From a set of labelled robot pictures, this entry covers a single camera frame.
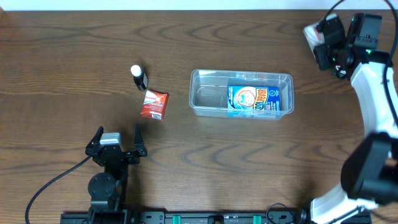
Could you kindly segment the clear plastic container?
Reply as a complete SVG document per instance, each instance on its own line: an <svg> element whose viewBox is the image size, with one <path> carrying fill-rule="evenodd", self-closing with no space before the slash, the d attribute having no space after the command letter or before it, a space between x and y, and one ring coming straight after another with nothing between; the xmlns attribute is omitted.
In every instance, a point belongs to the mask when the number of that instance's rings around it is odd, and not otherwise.
<svg viewBox="0 0 398 224"><path fill-rule="evenodd" d="M276 86L280 91L280 111L253 113L228 108L228 86ZM294 83L286 73L232 70L194 70L190 81L189 104L198 116L281 119L294 110Z"/></svg>

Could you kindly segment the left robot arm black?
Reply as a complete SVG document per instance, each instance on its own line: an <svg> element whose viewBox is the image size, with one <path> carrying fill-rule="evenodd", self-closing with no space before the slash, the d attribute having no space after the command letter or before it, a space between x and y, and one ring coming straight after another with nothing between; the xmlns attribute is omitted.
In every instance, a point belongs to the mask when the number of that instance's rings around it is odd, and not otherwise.
<svg viewBox="0 0 398 224"><path fill-rule="evenodd" d="M124 151L121 135L105 133L102 126L86 146L86 155L103 167L104 171L94 175L89 181L91 207L88 218L82 221L83 224L139 223L138 213L126 206L128 167L140 163L140 158L147 156L138 125L134 131L134 147L133 151Z"/></svg>

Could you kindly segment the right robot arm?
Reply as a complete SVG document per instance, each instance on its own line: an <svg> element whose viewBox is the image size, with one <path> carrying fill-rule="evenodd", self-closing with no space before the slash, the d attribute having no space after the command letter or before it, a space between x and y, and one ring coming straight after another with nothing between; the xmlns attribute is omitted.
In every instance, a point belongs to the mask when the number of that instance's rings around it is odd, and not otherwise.
<svg viewBox="0 0 398 224"><path fill-rule="evenodd" d="M340 183L311 201L312 223L370 223L364 213L397 201L397 93L391 54L377 49L382 17L357 13L348 30L336 14L303 30L320 70L347 79L359 100L364 140L343 164Z"/></svg>

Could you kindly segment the blue fever patch box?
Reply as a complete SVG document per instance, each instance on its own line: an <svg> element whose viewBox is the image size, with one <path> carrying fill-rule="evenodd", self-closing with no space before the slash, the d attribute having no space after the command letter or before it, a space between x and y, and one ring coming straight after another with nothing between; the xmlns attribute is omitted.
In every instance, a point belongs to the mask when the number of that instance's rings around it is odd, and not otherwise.
<svg viewBox="0 0 398 224"><path fill-rule="evenodd" d="M280 91L276 86L228 86L228 108L265 113L280 111Z"/></svg>

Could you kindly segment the white Panadol box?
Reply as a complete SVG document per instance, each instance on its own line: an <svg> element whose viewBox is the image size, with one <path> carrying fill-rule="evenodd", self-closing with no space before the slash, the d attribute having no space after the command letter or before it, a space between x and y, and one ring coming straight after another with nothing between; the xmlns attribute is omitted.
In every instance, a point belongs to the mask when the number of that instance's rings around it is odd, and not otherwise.
<svg viewBox="0 0 398 224"><path fill-rule="evenodd" d="M303 29L303 33L305 35L305 38L310 46L310 50L311 52L314 51L314 48L316 46L322 45L325 43L325 38L323 33L319 33L319 31L317 31L317 27L320 24L320 22L311 24L309 26L306 26Z"/></svg>

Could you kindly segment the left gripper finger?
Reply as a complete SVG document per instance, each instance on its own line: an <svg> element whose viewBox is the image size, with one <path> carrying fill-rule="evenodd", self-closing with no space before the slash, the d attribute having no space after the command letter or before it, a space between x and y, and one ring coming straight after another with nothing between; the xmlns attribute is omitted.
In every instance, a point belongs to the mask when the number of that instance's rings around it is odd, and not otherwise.
<svg viewBox="0 0 398 224"><path fill-rule="evenodd" d="M139 124L136 124L134 131L134 146L137 151L144 151L144 141L141 136Z"/></svg>
<svg viewBox="0 0 398 224"><path fill-rule="evenodd" d="M103 135L103 131L104 128L102 126L100 126L96 132L96 134L93 136L93 138L91 139L91 141L89 142L89 148L93 149L95 148L97 145L100 144L100 139Z"/></svg>

